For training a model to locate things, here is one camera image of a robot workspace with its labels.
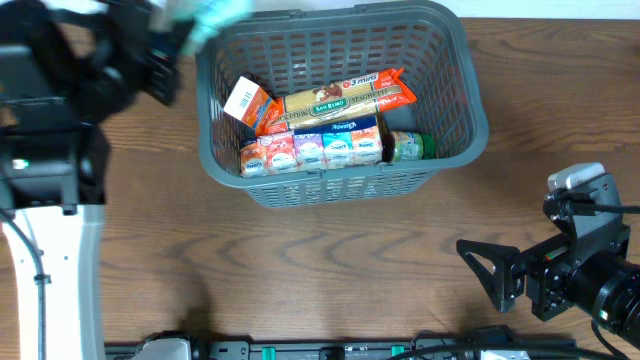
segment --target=basket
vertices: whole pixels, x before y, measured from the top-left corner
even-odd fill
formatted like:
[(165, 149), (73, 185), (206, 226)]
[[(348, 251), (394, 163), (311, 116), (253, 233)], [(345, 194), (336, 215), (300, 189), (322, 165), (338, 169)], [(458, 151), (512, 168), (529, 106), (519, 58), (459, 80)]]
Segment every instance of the basket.
[[(464, 166), (489, 136), (478, 82), (458, 18), (431, 1), (350, 9), (261, 12), (212, 39), (197, 57), (200, 159), (220, 183), (266, 207), (407, 194), (441, 169)], [(252, 73), (272, 96), (390, 67), (418, 97), (385, 112), (389, 130), (429, 133), (436, 159), (243, 178), (240, 144), (252, 130), (223, 112), (238, 77)]]

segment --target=white background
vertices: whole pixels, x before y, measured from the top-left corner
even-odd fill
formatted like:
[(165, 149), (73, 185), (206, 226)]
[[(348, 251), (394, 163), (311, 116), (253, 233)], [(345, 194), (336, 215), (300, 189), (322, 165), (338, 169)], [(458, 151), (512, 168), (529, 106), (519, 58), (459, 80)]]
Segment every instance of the white background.
[[(152, 0), (164, 4), (167, 0)], [(320, 10), (389, 0), (254, 0), (255, 11)], [(78, 12), (100, 8), (91, 0), (45, 0)], [(640, 0), (436, 0), (460, 17), (640, 19)]]

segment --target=wooden table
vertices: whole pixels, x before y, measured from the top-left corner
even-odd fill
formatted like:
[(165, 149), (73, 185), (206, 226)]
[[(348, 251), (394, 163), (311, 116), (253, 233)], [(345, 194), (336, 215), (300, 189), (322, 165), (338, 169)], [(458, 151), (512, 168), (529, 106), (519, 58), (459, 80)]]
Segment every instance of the wooden table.
[[(197, 154), (192, 60), (182, 66), (184, 90), (173, 108), (141, 96), (110, 119), (106, 340), (175, 328), (216, 338), (408, 338), (421, 329), (508, 324), (603, 350), (578, 309), (543, 323), (522, 297), (515, 311), (496, 312), (455, 241), (524, 249), (555, 234), (541, 211), (546, 179), (575, 163), (602, 162), (622, 200), (640, 203), (640, 22), (464, 24), (489, 145), (474, 163), (442, 171), (412, 195), (269, 210), (216, 183)], [(640, 236), (640, 218), (626, 222)], [(640, 262), (640, 240), (629, 258)], [(3, 359), (19, 357), (14, 282), (0, 241)]]

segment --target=wood grain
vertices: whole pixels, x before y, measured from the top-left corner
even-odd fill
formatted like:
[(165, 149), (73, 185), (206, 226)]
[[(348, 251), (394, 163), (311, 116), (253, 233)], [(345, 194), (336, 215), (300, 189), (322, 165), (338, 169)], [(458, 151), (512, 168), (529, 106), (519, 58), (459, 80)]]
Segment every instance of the wood grain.
[[(140, 96), (106, 123), (114, 148), (101, 260), (106, 340), (177, 327), (219, 338), (410, 337), (504, 323), (604, 350), (577, 309), (542, 323), (523, 297), (513, 312), (494, 311), (455, 241), (524, 249), (552, 236), (541, 211), (546, 178), (574, 163), (602, 162), (623, 201), (640, 203), (640, 23), (464, 24), (489, 146), (405, 197), (269, 210), (216, 183), (197, 156), (192, 60), (173, 108)], [(626, 222), (640, 231), (640, 218)], [(630, 260), (640, 262), (637, 240)], [(19, 357), (14, 282), (3, 241), (3, 359)]]

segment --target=green label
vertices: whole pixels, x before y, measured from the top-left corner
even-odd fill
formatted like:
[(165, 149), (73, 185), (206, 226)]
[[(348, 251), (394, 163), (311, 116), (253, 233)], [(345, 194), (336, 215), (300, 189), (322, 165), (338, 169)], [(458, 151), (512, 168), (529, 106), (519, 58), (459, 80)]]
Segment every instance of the green label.
[(331, 111), (336, 111), (342, 108), (346, 108), (348, 104), (349, 101), (347, 101), (347, 98), (340, 98), (323, 104), (313, 105), (311, 107), (311, 114), (315, 116)]

